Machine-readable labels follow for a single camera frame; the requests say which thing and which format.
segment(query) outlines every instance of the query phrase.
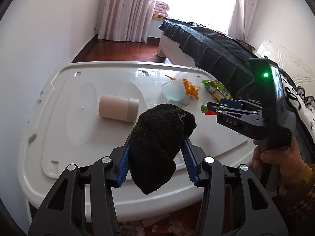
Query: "black sock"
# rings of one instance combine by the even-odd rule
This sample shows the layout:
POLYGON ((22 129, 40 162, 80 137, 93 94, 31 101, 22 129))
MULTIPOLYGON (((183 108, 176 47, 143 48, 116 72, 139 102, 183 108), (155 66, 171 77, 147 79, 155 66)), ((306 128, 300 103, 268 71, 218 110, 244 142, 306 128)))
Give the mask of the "black sock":
POLYGON ((143 193, 156 191, 171 179, 176 170, 173 159, 184 136, 196 126, 190 112, 172 104, 157 105, 139 116, 131 132, 129 167, 143 193))

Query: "small screen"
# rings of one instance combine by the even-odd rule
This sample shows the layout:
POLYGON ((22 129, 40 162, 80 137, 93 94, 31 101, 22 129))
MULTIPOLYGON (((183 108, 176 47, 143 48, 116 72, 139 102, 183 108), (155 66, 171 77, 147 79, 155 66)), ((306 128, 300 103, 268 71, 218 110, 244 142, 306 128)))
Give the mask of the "small screen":
POLYGON ((273 77, 277 99, 280 99, 283 97, 283 89, 279 69, 277 67, 271 66, 271 73, 273 77))

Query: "white wall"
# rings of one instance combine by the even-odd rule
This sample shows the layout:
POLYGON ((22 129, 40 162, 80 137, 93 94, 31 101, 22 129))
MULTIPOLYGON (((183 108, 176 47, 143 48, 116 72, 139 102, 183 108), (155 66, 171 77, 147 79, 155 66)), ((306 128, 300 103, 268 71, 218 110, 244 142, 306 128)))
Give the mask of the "white wall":
POLYGON ((102 21, 102 16, 103 16, 103 12, 104 12, 104 8, 105 8, 105 3, 106 0, 100 0, 99 6, 98 6, 98 10, 97 10, 97 17, 96 17, 96 33, 99 32, 100 30, 100 24, 102 21))
POLYGON ((315 72, 315 16, 305 0, 259 0, 246 42, 259 48, 263 40, 283 45, 315 72))
POLYGON ((13 0, 0 21, 0 197, 26 232, 26 202, 17 177, 22 128, 51 73, 71 63, 94 36, 98 3, 13 0))
POLYGON ((148 37, 161 38, 163 31, 159 29, 159 26, 163 23, 164 20, 153 18, 150 22, 148 29, 148 37))

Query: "beige cylinder container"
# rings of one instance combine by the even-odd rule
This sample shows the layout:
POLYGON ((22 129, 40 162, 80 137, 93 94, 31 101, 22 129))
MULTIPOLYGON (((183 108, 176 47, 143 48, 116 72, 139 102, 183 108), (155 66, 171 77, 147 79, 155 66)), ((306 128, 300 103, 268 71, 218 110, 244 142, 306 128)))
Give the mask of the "beige cylinder container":
POLYGON ((99 116, 134 122, 138 115, 139 99, 103 95, 99 103, 99 116))

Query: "folded blanket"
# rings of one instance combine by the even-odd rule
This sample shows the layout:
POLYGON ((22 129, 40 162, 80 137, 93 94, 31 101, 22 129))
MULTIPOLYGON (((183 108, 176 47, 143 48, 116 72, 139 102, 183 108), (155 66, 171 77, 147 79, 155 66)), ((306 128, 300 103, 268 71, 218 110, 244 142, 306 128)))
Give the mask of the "folded blanket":
POLYGON ((163 8, 163 9, 165 9, 166 11, 169 11, 169 10, 170 10, 169 5, 168 5, 167 3, 165 3, 165 2, 156 1, 155 5, 156 5, 156 6, 159 6, 159 7, 161 7, 161 8, 163 8))
POLYGON ((159 10, 159 9, 156 9, 156 8, 154 8, 154 12, 156 12, 156 13, 162 13, 162 14, 165 14, 165 13, 166 13, 166 11, 159 10))
POLYGON ((158 5, 155 5, 154 9, 155 9, 155 10, 159 10, 159 11, 164 11, 164 12, 167 11, 166 9, 164 9, 164 8, 162 8, 161 6, 158 6, 158 5))

